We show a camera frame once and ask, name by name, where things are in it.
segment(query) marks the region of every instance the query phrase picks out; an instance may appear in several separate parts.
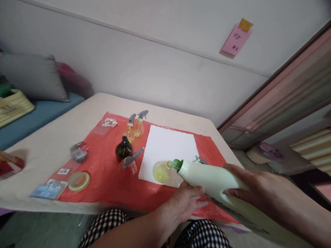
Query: yellow basket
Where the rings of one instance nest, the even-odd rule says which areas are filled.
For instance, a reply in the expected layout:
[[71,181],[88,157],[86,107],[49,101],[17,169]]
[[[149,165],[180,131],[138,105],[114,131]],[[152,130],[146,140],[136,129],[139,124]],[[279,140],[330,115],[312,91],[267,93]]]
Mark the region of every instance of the yellow basket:
[[35,106],[19,90],[11,90],[11,96],[0,99],[0,128],[30,113]]

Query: note on wall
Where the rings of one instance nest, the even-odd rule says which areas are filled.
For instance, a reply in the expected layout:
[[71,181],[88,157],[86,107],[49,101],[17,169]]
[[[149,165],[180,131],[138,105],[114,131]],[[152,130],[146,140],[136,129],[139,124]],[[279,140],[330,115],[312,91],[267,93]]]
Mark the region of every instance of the note on wall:
[[251,36],[253,32],[251,29],[252,26],[253,24],[245,19],[242,19],[240,23],[237,23],[227,41],[223,45],[220,53],[223,51],[232,55],[237,55],[248,38]]

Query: blue cushion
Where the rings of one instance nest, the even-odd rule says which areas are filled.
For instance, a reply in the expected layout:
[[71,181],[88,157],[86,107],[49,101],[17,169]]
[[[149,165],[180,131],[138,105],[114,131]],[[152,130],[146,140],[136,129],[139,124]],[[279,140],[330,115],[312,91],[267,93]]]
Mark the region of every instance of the blue cushion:
[[69,93],[70,103],[34,101],[35,110],[0,128],[0,151],[13,146],[84,101],[84,98]]

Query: white tablecloth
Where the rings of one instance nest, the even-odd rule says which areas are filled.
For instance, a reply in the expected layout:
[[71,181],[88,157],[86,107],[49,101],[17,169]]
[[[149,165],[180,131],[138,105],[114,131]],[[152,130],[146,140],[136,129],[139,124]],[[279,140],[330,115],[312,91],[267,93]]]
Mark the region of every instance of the white tablecloth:
[[84,140],[107,111],[129,117],[146,109],[151,123],[210,136],[228,163],[241,166],[210,120],[98,93],[6,150],[25,159],[26,167],[0,181],[0,208],[80,214],[104,211],[106,203],[66,203],[32,198],[29,194],[66,162],[69,148]]

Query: green bottle cap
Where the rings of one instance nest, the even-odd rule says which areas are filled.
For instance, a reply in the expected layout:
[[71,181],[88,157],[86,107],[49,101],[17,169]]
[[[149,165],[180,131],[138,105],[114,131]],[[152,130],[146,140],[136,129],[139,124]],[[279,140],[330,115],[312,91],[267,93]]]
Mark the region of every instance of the green bottle cap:
[[183,165],[183,161],[179,161],[178,159],[175,159],[171,164],[171,166],[177,170],[177,173],[181,169],[182,165]]

